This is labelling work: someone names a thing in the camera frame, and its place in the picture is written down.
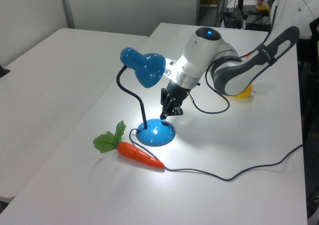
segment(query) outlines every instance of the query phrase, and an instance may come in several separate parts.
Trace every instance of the carrot leaves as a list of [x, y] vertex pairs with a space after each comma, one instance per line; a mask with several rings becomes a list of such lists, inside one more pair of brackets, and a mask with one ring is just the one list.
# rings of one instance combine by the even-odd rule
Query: carrot leaves
[[96, 139], [93, 140], [94, 147], [100, 151], [100, 153], [105, 153], [116, 149], [118, 144], [122, 141], [122, 136], [124, 135], [126, 125], [123, 120], [117, 124], [115, 135], [110, 131], [106, 134], [101, 134]]

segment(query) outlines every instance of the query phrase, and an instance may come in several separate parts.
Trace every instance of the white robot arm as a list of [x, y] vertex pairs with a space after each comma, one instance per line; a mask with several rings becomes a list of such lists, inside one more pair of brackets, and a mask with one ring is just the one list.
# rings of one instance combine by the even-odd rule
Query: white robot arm
[[298, 41], [300, 31], [319, 17], [319, 0], [276, 0], [274, 5], [271, 33], [244, 61], [217, 31], [208, 27], [191, 36], [178, 61], [166, 59], [165, 75], [171, 81], [162, 90], [161, 119], [182, 114], [180, 106], [187, 92], [197, 85], [210, 65], [219, 93], [240, 94]]

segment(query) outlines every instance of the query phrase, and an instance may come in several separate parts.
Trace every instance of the wall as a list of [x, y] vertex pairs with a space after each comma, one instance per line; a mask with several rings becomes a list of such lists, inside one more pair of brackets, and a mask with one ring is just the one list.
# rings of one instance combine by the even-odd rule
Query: wall
[[61, 0], [0, 0], [0, 64], [6, 66], [64, 27]]
[[199, 0], [66, 0], [75, 28], [149, 36], [161, 22], [196, 24]]

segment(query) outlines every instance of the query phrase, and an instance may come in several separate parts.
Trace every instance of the orange carrot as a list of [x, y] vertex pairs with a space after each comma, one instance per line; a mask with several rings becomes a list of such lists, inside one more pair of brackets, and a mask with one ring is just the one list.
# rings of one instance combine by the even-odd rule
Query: orange carrot
[[160, 160], [153, 158], [151, 155], [145, 153], [141, 149], [128, 142], [120, 142], [118, 145], [118, 152], [119, 154], [136, 160], [140, 163], [164, 169], [164, 164]]

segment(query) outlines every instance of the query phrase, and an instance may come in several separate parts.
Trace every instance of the lamp base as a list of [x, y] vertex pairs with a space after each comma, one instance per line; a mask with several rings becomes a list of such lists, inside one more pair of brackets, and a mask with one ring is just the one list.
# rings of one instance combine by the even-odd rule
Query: lamp base
[[168, 144], [175, 137], [173, 125], [162, 119], [147, 120], [148, 128], [144, 129], [144, 123], [138, 126], [137, 139], [148, 146], [157, 147]]

